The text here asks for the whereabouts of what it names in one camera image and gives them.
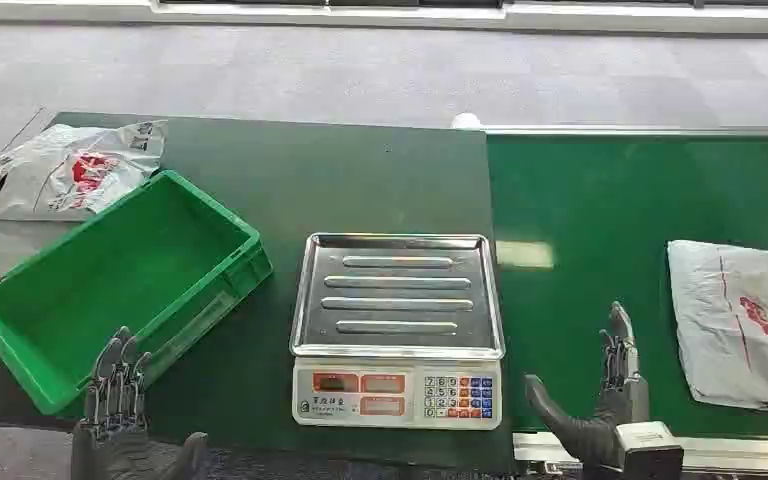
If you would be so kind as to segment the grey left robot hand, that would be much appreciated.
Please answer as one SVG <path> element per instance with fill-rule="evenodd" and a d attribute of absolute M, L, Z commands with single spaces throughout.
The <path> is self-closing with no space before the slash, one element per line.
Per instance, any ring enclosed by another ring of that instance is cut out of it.
<path fill-rule="evenodd" d="M 205 479 L 208 435 L 193 432 L 164 466 L 152 457 L 145 411 L 145 366 L 149 352 L 120 327 L 100 351 L 90 372 L 83 417 L 72 432 L 72 479 Z"/>

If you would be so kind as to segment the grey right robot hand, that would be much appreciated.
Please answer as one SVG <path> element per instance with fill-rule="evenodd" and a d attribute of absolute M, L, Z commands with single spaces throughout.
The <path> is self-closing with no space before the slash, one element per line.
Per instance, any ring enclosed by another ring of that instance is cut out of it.
<path fill-rule="evenodd" d="M 616 427 L 634 418 L 632 390 L 642 385 L 631 319 L 614 301 L 610 328 L 602 329 L 602 377 L 594 413 L 586 418 L 567 414 L 535 374 L 527 374 L 525 396 L 532 410 L 555 435 L 567 453 L 582 464 L 583 479 L 618 479 L 619 440 Z"/>

